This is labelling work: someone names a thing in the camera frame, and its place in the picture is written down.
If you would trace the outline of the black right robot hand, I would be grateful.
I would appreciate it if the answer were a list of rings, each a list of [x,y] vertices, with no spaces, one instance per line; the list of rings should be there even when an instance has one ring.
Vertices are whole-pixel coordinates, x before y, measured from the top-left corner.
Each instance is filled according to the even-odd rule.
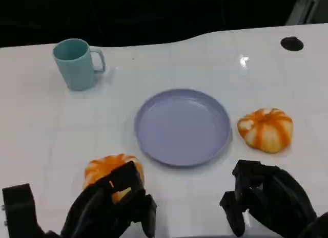
[[[239,160],[232,171],[235,189],[219,203],[232,232],[245,232],[243,213],[282,237],[298,237],[317,218],[303,187],[285,170],[259,161]]]

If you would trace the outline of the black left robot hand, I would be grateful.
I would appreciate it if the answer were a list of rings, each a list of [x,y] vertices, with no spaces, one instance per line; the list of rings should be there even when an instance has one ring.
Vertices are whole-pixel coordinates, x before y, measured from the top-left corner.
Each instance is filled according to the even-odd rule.
[[[154,237],[156,209],[130,161],[89,185],[77,197],[60,236],[121,237],[131,223],[141,223],[146,237]]]

